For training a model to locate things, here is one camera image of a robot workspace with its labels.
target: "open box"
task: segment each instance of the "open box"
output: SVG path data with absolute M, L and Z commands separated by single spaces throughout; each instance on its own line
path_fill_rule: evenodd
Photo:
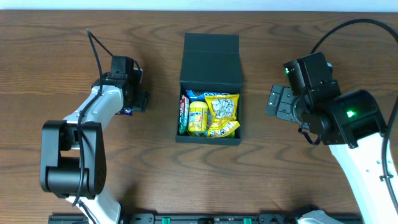
M 223 34 L 185 34 L 180 74 L 180 94 L 186 90 L 239 94 L 237 121 L 241 127 L 235 138 L 204 138 L 179 135 L 178 115 L 176 142 L 237 146 L 242 140 L 242 68 L 239 36 Z

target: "blue package on table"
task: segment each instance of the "blue package on table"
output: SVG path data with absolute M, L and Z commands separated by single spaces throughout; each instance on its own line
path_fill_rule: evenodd
M 218 96 L 218 95 L 230 95 L 229 93 L 216 93 L 210 91 L 196 91 L 196 90 L 187 90 L 187 97 L 194 101 L 204 101 L 205 96 Z

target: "green led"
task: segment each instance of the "green led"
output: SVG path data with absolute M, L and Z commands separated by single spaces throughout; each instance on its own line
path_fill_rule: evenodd
M 350 117 L 352 117 L 352 116 L 354 116 L 355 115 L 355 112 L 354 111 L 351 111 L 351 110 L 349 110 L 349 111 L 347 111 L 347 116 L 350 118 Z

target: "wooden table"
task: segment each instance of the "wooden table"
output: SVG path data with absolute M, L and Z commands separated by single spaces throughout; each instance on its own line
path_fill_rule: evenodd
M 334 26 L 360 17 L 398 28 L 397 14 L 1 11 L 0 223 L 45 223 L 53 212 L 78 212 L 42 191 L 39 163 L 42 125 L 78 108 L 97 79 L 86 27 L 114 54 L 139 61 L 142 88 L 151 94 L 145 113 L 115 116 L 104 132 L 106 186 L 127 210 L 257 213 L 312 203 L 332 213 L 359 213 L 328 148 L 309 145 L 296 124 L 264 109 L 272 84 L 288 85 L 283 63 L 307 55 Z M 186 32 L 239 34 L 244 140 L 238 147 L 175 143 Z M 369 90 L 388 118 L 398 88 L 397 46 L 389 34 L 355 25 L 320 49 L 341 90 Z M 109 70 L 110 57 L 100 49 L 99 56 Z M 398 155 L 396 145 L 392 150 Z

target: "yellow canister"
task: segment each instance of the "yellow canister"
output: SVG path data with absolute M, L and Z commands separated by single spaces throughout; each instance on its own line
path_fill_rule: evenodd
M 204 133 L 207 124 L 207 103 L 192 102 L 189 105 L 188 131 L 191 133 Z

